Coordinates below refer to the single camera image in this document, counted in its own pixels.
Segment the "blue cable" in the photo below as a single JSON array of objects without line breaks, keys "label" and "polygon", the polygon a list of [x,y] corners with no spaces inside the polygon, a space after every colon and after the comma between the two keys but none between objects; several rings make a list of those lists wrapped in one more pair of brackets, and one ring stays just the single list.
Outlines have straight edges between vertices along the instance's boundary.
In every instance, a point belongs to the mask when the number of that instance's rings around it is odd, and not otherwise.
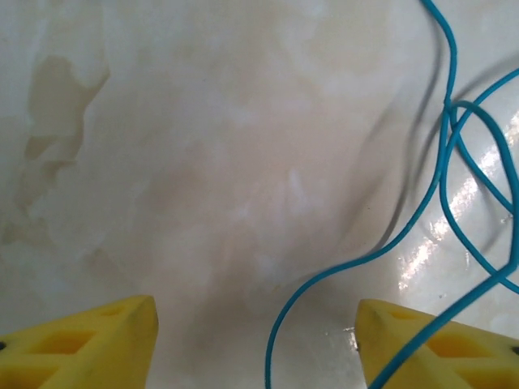
[{"label": "blue cable", "polygon": [[[468,305],[472,304],[484,293],[489,291],[491,288],[501,283],[505,287],[509,288],[513,292],[519,293],[519,287],[514,283],[507,280],[507,277],[517,269],[519,262],[519,208],[516,208],[514,204],[519,201],[519,178],[515,170],[511,153],[508,149],[506,138],[504,137],[501,129],[495,122],[495,120],[479,105],[486,100],[492,93],[497,91],[506,83],[519,75],[519,69],[509,73],[496,83],[492,84],[485,92],[483,92],[474,102],[469,101],[458,101],[452,103],[452,95],[454,89],[454,83],[456,81],[456,70],[457,70],[457,45],[453,35],[453,31],[448,25],[447,20],[436,8],[432,0],[420,0],[426,10],[431,14],[434,20],[438,23],[443,31],[445,38],[448,42],[450,50],[450,62],[448,72],[448,82],[444,97],[444,109],[442,112],[440,136],[439,136],[439,147],[438,156],[435,164],[435,171],[431,179],[425,196],[418,205],[416,211],[411,216],[405,227],[383,248],[380,250],[363,256],[359,259],[349,261],[347,263],[341,263],[339,265],[330,267],[321,273],[312,276],[308,281],[301,285],[292,297],[286,302],[281,309],[281,312],[277,316],[276,321],[272,326],[270,336],[267,342],[267,352],[265,355],[265,388],[272,389],[272,353],[274,344],[276,342],[277,333],[285,319],[286,315],[295,304],[295,302],[314,284],[317,284],[321,280],[328,278],[340,271],[357,267],[373,261],[384,254],[387,254],[392,250],[398,243],[404,239],[407,233],[413,228],[422,215],[423,211],[431,201],[435,190],[440,186],[440,203],[447,218],[448,223],[453,229],[454,233],[460,239],[461,243],[467,248],[467,250],[476,258],[481,266],[490,274],[490,277],[485,279],[482,283],[478,284],[475,288],[470,290],[465,296],[454,302],[449,308],[446,309],[439,316],[434,318],[429,324],[427,324],[413,339],[411,339],[396,355],[395,357],[382,369],[378,377],[375,378],[373,383],[369,386],[369,389],[380,389],[384,384],[391,378],[391,376],[397,371],[397,369],[411,356],[420,346],[425,344],[428,339],[435,334],[444,324],[452,320],[457,314],[464,310]],[[464,109],[464,113],[461,118],[457,120],[457,111]],[[469,155],[465,145],[461,139],[461,130],[466,124],[466,121],[471,114],[474,114],[479,118],[491,132],[492,137],[495,140],[495,144],[498,148],[501,163],[504,168],[505,176],[510,187],[512,194],[512,202],[509,202],[492,184],[490,179],[485,173],[477,166],[475,161]],[[492,195],[513,215],[513,235],[512,244],[510,248],[509,261],[501,269],[496,270],[489,262],[483,257],[481,253],[475,248],[475,246],[469,241],[466,235],[461,231],[459,225],[455,221],[452,212],[450,211],[447,199],[447,172],[448,162],[450,161],[453,149],[457,147],[461,156],[465,160],[466,164],[472,170],[474,175],[480,180],[480,182],[488,188]]]}]

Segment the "yellow triangular block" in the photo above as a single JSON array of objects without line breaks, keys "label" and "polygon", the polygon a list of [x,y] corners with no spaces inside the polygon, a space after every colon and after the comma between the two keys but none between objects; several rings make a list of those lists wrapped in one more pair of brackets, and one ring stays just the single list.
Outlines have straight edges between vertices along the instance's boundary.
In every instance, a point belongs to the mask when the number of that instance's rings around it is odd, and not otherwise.
[{"label": "yellow triangular block", "polygon": [[157,330],[139,296],[0,336],[0,389],[143,389]]},{"label": "yellow triangular block", "polygon": [[[355,336],[366,382],[433,316],[363,300]],[[519,389],[519,340],[450,322],[389,379],[384,389]]]}]

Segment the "white marble surface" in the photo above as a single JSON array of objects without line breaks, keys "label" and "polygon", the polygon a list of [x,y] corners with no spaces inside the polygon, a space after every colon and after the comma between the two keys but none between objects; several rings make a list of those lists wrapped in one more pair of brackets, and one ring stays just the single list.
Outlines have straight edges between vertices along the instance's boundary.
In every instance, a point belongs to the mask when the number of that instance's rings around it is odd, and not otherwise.
[{"label": "white marble surface", "polygon": [[[261,388],[284,300],[377,243],[440,111],[444,71],[409,145],[435,60],[418,1],[0,5],[0,331],[151,293],[161,329],[150,389]],[[457,90],[518,51],[517,2],[439,6],[459,40]],[[518,96],[514,83],[485,104],[511,144]],[[465,141],[505,188],[490,136],[471,122]],[[450,172],[455,215],[502,263],[507,213],[459,161]],[[435,200],[392,253],[297,304],[275,387],[363,387],[359,298],[438,313],[482,277]],[[459,319],[519,337],[517,298],[502,287]]]}]

